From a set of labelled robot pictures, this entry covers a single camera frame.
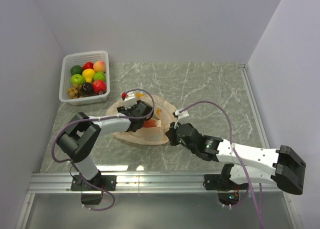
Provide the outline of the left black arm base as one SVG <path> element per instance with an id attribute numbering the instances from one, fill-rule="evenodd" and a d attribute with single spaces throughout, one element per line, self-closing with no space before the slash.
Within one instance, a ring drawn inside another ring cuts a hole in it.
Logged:
<path id="1" fill-rule="evenodd" d="M 104 196 L 109 195 L 111 197 L 111 204 L 107 209 L 111 208 L 116 199 L 112 194 L 116 189 L 117 177 L 115 175 L 101 175 L 98 179 L 92 179 L 91 181 L 85 181 L 82 176 L 74 175 L 70 191 L 81 193 L 81 203 L 89 208 L 90 206 L 98 206 Z"/>

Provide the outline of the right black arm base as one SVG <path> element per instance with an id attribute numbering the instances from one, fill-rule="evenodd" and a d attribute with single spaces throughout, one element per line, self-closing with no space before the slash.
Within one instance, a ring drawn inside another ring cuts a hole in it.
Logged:
<path id="1" fill-rule="evenodd" d="M 240 201 L 239 186 L 220 174 L 205 174 L 202 185 L 206 191 L 216 191 L 218 202 L 223 206 L 232 207 Z"/>

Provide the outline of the red apple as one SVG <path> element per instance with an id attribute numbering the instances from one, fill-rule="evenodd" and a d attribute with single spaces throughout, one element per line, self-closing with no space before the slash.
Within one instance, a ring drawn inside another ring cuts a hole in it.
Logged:
<path id="1" fill-rule="evenodd" d="M 92 88 L 96 95 L 103 95 L 107 92 L 107 85 L 103 80 L 95 80 L 92 83 Z"/>

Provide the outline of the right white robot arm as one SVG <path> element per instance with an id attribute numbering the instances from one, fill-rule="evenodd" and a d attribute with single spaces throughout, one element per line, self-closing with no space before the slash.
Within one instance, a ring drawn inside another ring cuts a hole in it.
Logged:
<path id="1" fill-rule="evenodd" d="M 223 163 L 218 183 L 212 190 L 229 191 L 236 185 L 276 184 L 278 189 L 302 195 L 306 163 L 287 145 L 279 149 L 258 148 L 202 135 L 190 123 L 171 123 L 165 133 L 171 146 L 181 145 L 198 158 Z"/>

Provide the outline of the dark brown fruit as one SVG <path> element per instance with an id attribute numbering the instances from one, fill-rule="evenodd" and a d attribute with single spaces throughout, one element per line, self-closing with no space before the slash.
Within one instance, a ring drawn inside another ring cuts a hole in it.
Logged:
<path id="1" fill-rule="evenodd" d="M 93 85 L 90 82 L 85 82 L 80 89 L 81 93 L 84 95 L 92 95 L 94 94 Z"/>

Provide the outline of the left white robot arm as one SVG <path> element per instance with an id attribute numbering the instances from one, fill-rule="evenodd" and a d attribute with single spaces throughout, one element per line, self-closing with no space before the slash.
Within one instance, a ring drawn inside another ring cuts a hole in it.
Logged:
<path id="1" fill-rule="evenodd" d="M 145 101 L 116 108 L 117 114 L 104 117 L 87 116 L 80 112 L 58 133 L 53 143 L 68 155 L 89 190 L 101 188 L 101 172 L 91 158 L 91 151 L 99 136 L 118 132 L 136 132 L 153 116 L 154 108 Z"/>

